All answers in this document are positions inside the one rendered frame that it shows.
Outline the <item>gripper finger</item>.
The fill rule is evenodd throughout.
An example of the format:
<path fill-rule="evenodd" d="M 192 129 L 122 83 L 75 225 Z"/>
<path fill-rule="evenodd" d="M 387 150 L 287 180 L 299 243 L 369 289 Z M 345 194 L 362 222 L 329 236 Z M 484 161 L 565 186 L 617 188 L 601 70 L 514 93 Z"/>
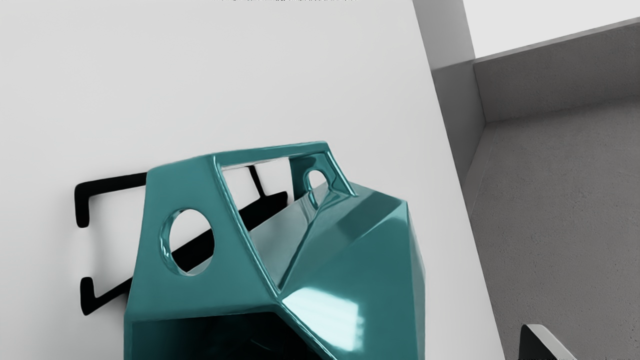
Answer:
<path fill-rule="evenodd" d="M 546 326 L 525 324 L 519 333 L 518 360 L 578 360 Z"/>

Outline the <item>teal faceted mug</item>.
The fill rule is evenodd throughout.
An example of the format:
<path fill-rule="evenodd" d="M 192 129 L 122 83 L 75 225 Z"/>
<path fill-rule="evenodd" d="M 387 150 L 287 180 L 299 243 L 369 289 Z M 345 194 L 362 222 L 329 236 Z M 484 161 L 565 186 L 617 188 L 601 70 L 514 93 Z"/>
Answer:
<path fill-rule="evenodd" d="M 287 158 L 294 201 L 253 230 L 226 167 Z M 124 360 L 425 360 L 405 200 L 349 182 L 324 141 L 147 173 Z"/>

